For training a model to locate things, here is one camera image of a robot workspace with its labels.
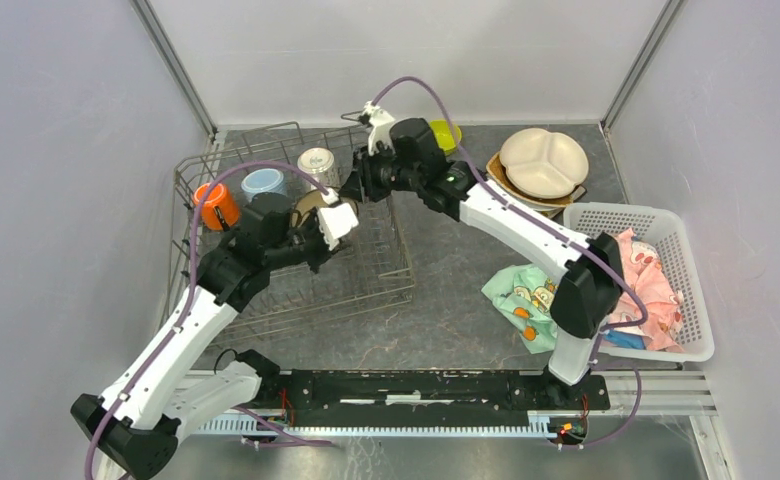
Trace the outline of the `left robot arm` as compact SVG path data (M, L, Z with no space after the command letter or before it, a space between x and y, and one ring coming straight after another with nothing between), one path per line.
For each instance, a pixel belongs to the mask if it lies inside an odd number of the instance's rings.
M178 386L211 341L265 290L274 271L306 264L317 271L359 225L352 202L328 191L305 213L242 219L203 257L191 257L190 282L176 309L131 366L98 395L82 394L71 414L87 435L84 476L102 453L127 477L159 474L190 435L241 403L272 405L279 379L243 360L196 386Z

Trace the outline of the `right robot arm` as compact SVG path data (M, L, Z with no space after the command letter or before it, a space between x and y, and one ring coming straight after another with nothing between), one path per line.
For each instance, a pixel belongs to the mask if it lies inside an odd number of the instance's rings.
M345 192L364 202L411 192L429 210L513 249L555 283L550 315L558 333L543 392L557 408L572 406L583 396L582 380L598 349L603 321L625 290L616 240L560 226L517 202L474 165L449 161L422 118L361 113L354 119L367 129L368 139L353 153Z

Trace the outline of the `lime green bowl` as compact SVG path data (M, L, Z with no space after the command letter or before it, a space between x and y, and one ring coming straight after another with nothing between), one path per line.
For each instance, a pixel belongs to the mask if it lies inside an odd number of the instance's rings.
M451 126L446 120L430 120L428 124L444 155L452 155L462 139L461 129L457 125Z

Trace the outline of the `orange mug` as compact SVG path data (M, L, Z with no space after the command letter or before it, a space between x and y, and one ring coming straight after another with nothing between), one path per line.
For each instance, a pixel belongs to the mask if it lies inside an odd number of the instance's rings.
M203 224L212 231L227 231L237 225L240 208L226 185L218 184L208 195L200 217Z

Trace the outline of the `white floral mug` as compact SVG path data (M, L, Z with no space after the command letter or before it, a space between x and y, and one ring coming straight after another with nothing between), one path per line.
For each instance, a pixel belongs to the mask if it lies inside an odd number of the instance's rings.
M297 167L326 187L342 185L340 170L333 152L323 147L305 150L297 159Z

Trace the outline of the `light blue mug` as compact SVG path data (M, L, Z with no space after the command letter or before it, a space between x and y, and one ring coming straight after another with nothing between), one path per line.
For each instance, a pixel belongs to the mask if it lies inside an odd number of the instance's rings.
M263 168L251 171L240 183L241 190L248 202L263 193L288 195L284 174L277 169Z

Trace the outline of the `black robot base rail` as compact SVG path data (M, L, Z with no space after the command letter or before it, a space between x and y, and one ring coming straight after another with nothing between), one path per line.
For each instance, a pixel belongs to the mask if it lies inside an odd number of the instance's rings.
M583 422L610 408L601 375L565 386L549 372L520 370L284 371L255 350L234 355L261 386L246 408L298 432L370 434L509 434L563 432L544 414Z

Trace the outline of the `beige brown-rimmed bowl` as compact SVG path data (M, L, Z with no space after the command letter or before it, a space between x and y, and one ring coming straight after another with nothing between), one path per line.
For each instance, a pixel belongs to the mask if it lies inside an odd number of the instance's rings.
M311 211L327 206L328 203L324 200L322 193L319 190L311 190L301 197L293 207L291 226L301 226L307 221Z

